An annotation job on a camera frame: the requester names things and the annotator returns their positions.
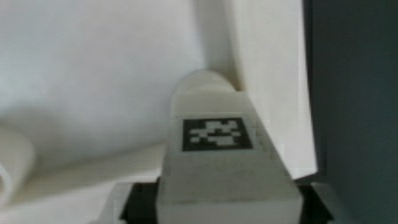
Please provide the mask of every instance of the white surface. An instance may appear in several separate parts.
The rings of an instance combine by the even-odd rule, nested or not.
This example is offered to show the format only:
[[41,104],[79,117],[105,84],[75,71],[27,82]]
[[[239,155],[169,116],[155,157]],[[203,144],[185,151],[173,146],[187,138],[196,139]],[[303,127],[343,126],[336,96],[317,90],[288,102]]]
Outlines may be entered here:
[[166,139],[182,77],[233,71],[221,3],[0,0],[0,121],[38,172]]
[[27,137],[0,127],[0,209],[25,183],[34,161],[36,152]]
[[226,0],[244,90],[295,178],[317,172],[299,0]]
[[8,210],[2,224],[88,224],[100,217],[116,183],[155,181],[164,145],[123,153],[34,177]]
[[[299,223],[303,196],[271,138],[260,131],[263,125],[249,97],[223,86],[219,91],[215,88],[207,91],[207,86],[214,86],[217,80],[214,73],[192,74],[180,84],[184,89],[203,75],[207,79],[198,82],[198,91],[187,91],[185,94],[178,91],[175,96],[171,142],[157,200],[159,223]],[[253,148],[184,151],[184,141],[189,141],[184,135],[185,119],[237,117],[244,119]]]

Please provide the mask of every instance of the white wall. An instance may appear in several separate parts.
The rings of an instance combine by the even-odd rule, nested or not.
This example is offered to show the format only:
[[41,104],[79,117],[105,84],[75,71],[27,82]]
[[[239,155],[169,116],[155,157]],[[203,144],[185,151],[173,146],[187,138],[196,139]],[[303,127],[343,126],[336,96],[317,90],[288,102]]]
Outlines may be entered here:
[[182,77],[233,73],[221,1],[0,0],[0,122],[48,170],[166,139]]

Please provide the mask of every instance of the white cylindrical object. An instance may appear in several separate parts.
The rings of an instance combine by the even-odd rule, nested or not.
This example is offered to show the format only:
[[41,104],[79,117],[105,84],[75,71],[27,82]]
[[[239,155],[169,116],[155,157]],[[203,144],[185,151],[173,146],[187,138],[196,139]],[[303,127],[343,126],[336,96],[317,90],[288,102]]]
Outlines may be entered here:
[[27,137],[0,127],[0,207],[11,201],[34,167],[36,152]]

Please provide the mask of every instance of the black base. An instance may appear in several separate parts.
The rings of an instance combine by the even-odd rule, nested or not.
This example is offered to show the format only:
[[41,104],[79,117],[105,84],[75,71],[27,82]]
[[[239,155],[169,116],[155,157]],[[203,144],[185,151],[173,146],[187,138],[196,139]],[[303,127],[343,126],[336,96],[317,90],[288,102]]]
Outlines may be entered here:
[[[299,185],[304,206],[301,224],[327,224],[333,220],[333,215],[320,200],[320,196],[315,192],[311,185]],[[157,194],[159,194],[159,182],[137,183],[132,188],[128,196],[128,202],[125,211],[121,214],[121,220],[128,224],[157,224]]]

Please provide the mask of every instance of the dark panel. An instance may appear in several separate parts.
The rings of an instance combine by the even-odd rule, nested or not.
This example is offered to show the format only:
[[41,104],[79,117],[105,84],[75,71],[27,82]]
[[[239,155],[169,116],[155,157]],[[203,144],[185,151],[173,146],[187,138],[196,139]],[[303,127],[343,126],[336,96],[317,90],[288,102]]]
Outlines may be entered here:
[[311,86],[326,178],[365,224],[398,223],[398,1],[311,4]]

